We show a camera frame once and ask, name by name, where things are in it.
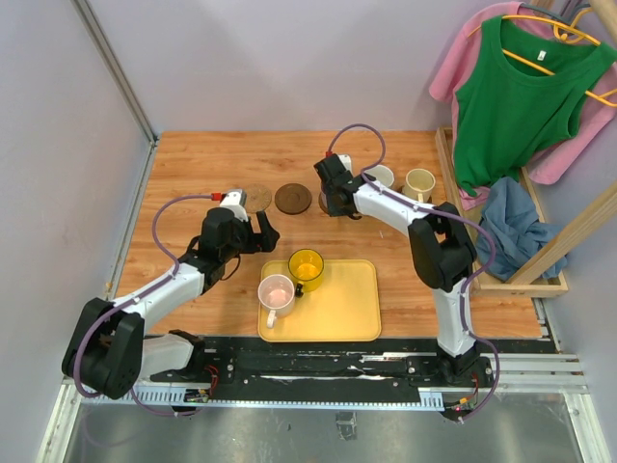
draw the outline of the green tank top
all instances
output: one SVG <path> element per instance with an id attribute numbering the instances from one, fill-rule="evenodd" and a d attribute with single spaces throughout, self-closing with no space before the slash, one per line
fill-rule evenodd
<path id="1" fill-rule="evenodd" d="M 507 57 L 509 50 L 555 75 Z M 519 179 L 534 152 L 576 137 L 580 110 L 600 77 L 617 59 L 602 43 L 568 45 L 527 33 L 496 16 L 482 23 L 478 61 L 459 102 L 454 173 L 470 195 L 502 177 Z"/>

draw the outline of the round coaster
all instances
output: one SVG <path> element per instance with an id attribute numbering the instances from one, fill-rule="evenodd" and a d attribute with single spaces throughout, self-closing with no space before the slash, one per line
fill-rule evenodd
<path id="1" fill-rule="evenodd" d="M 283 185 L 274 196 L 274 204 L 277 208 L 289 215 L 304 212 L 310 206 L 312 195 L 306 186 L 300 183 L 287 183 Z"/>
<path id="2" fill-rule="evenodd" d="M 243 190 L 247 195 L 244 208 L 250 214 L 265 210 L 272 202 L 272 192 L 263 185 L 253 183 L 244 187 Z"/>

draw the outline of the wooden rack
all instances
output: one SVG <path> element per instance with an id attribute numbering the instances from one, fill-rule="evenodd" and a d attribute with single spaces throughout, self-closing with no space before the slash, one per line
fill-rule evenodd
<path id="1" fill-rule="evenodd" d="M 454 166 L 452 164 L 452 129 L 449 127 L 439 128 L 435 137 L 435 143 L 437 144 L 437 153 L 440 159 L 440 166 L 442 167 L 443 185 L 445 187 L 445 195 L 447 196 L 447 199 L 456 205 L 461 215 L 467 217 L 473 222 L 479 222 L 483 207 L 482 205 L 476 206 L 470 210 L 463 210 L 461 195 L 456 184 L 456 179 L 454 177 Z M 529 180 L 526 169 L 521 169 L 520 177 L 521 185 L 529 192 L 529 196 L 531 196 L 531 199 L 536 204 L 540 221 L 544 222 L 545 219 L 544 214 L 542 213 L 542 208 L 538 203 L 538 197 L 533 189 L 531 180 Z M 471 239 L 475 242 L 477 232 L 472 227 L 468 227 L 468 231 Z M 477 270 L 479 267 L 480 263 L 476 261 L 473 264 L 473 270 Z M 491 275 L 483 273 L 473 281 L 471 291 L 474 294 L 486 296 L 520 295 L 526 297 L 555 297 L 567 292 L 568 284 L 566 283 L 566 278 L 564 277 L 563 272 L 561 272 L 557 278 L 551 278 L 549 280 L 532 279 L 531 281 L 525 283 L 505 283 L 495 277 L 492 277 Z"/>
<path id="2" fill-rule="evenodd" d="M 482 205 L 470 210 L 463 210 L 461 196 L 452 165 L 452 129 L 439 128 L 435 137 L 438 156 L 442 167 L 443 184 L 448 200 L 456 205 L 461 214 L 474 222 L 479 222 Z M 540 221 L 544 222 L 544 214 L 538 203 L 538 197 L 525 168 L 521 169 L 521 185 L 536 204 Z M 502 282 L 487 274 L 480 275 L 473 282 L 472 291 L 482 295 L 521 295 L 529 297 L 555 297 L 568 291 L 568 284 L 561 272 L 557 278 L 542 279 L 540 276 L 558 260 L 572 251 L 578 244 L 588 238 L 595 230 L 604 225 L 613 215 L 617 214 L 617 181 L 614 181 L 590 205 L 580 212 L 552 241 L 536 254 L 528 263 L 519 269 L 510 280 Z M 476 232 L 469 228 L 473 241 Z M 480 264 L 474 264 L 474 270 Z"/>

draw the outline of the wooden table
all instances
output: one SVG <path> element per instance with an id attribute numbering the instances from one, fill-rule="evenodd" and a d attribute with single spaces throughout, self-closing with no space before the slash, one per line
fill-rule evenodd
<path id="1" fill-rule="evenodd" d="M 237 273 L 204 296 L 184 304 L 156 324 L 152 333 L 181 329 L 194 334 L 256 335 L 256 297 L 262 265 L 288 259 L 297 249 L 314 248 L 325 259 L 368 259 L 377 268 L 384 337 L 434 337 L 438 334 L 431 291 L 417 277 L 409 241 L 387 225 L 364 217 L 360 221 L 328 217 L 317 202 L 319 178 L 313 164 L 324 155 L 334 132 L 166 132 L 148 181 L 135 232 L 121 276 L 119 294 L 144 285 L 165 272 L 171 262 L 153 244 L 150 223 L 156 210 L 181 195 L 225 192 L 261 183 L 274 193 L 289 182 L 303 183 L 313 202 L 300 215 L 281 213 L 274 201 L 267 208 L 281 234 L 275 252 L 245 256 Z M 412 168 L 430 170 L 437 178 L 433 203 L 445 201 L 434 132 L 385 132 L 385 165 L 401 186 Z M 379 143 L 368 132 L 354 131 L 339 139 L 335 151 L 351 154 L 354 172 L 373 162 Z M 162 242 L 177 256 L 201 229 L 215 203 L 190 200 L 175 204 L 159 221 Z M 482 336 L 542 336 L 528 298 L 472 298 L 474 330 Z"/>

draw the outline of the plastic tray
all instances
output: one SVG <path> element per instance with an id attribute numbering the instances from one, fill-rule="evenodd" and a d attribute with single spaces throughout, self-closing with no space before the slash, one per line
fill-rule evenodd
<path id="1" fill-rule="evenodd" d="M 261 269 L 261 280 L 289 276 L 286 260 L 272 260 Z M 268 315 L 259 305 L 257 331 L 269 342 L 370 341 L 382 331 L 375 266 L 362 259 L 325 260 L 324 281 L 297 298 L 293 312 L 266 326 Z"/>

